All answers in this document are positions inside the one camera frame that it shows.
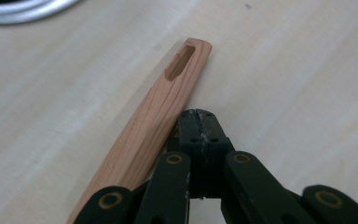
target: table surface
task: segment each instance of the table surface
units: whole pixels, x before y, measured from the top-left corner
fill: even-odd
[[[186,108],[288,189],[358,202],[358,1],[90,1],[0,26],[0,223],[64,223],[188,37],[213,44]],[[192,200],[190,223],[224,223]]]

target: slot cutout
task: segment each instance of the slot cutout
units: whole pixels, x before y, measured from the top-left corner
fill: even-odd
[[[195,47],[186,45],[179,53],[176,53],[172,63],[165,70],[165,78],[169,81],[173,81],[176,77],[179,77],[183,73],[195,50]]]

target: silver rim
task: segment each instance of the silver rim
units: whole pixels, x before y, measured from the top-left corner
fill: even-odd
[[[35,21],[57,13],[78,0],[22,0],[0,4],[0,24]]]

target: light wood piece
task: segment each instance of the light wood piece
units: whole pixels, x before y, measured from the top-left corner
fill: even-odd
[[[75,221],[99,189],[135,189],[145,181],[211,49],[208,42],[189,38],[174,55],[113,144],[67,223]]]

